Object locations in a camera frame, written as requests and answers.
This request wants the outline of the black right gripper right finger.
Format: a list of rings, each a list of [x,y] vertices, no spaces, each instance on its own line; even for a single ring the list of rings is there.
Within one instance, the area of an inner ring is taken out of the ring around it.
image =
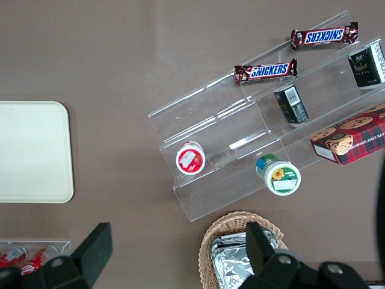
[[[290,250],[273,249],[260,225],[246,225],[246,251],[254,275],[241,288],[368,288],[350,266],[328,261],[312,269]]]

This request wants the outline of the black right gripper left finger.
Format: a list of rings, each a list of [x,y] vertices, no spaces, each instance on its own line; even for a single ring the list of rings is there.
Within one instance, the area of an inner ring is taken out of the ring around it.
[[[69,256],[58,256],[23,276],[1,269],[1,288],[93,288],[112,255],[110,223],[99,223]]]

